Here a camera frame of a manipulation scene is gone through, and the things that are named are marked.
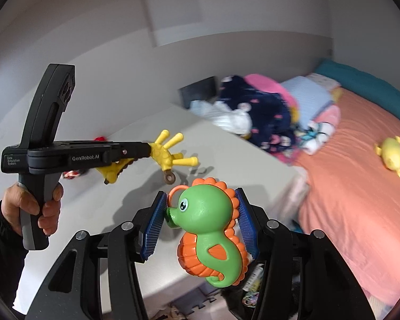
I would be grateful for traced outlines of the person's left hand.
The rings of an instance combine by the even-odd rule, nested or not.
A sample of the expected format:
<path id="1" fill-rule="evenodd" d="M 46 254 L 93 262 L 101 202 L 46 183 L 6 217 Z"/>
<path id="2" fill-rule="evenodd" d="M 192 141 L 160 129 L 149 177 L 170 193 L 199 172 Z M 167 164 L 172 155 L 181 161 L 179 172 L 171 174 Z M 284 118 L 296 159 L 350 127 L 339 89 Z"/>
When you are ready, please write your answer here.
<path id="1" fill-rule="evenodd" d="M 53 235 L 58 229 L 58 220 L 61 213 L 61 199 L 63 197 L 63 187 L 59 183 L 53 191 L 53 198 L 46 202 L 42 210 L 39 208 L 37 200 L 15 183 L 7 188 L 1 202 L 1 212 L 13 230 L 22 235 L 20 212 L 24 211 L 29 215 L 40 215 L 38 227 L 47 236 Z"/>

